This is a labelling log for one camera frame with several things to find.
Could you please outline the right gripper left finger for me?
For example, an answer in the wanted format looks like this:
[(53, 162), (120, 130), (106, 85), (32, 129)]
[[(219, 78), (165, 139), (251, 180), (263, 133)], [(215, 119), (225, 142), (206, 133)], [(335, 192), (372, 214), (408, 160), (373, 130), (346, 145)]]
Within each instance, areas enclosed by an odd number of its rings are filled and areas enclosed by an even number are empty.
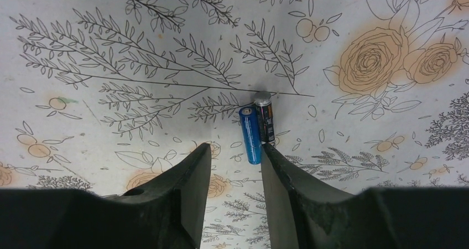
[(199, 248), (211, 175), (203, 143), (121, 196), (77, 189), (1, 191), (2, 248)]

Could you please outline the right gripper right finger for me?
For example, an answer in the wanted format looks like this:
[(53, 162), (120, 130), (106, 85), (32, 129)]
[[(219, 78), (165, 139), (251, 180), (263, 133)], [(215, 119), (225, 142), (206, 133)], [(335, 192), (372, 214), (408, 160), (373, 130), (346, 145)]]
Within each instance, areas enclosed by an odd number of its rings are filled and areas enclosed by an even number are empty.
[(272, 248), (467, 248), (468, 189), (369, 188), (352, 195), (270, 144), (262, 181)]

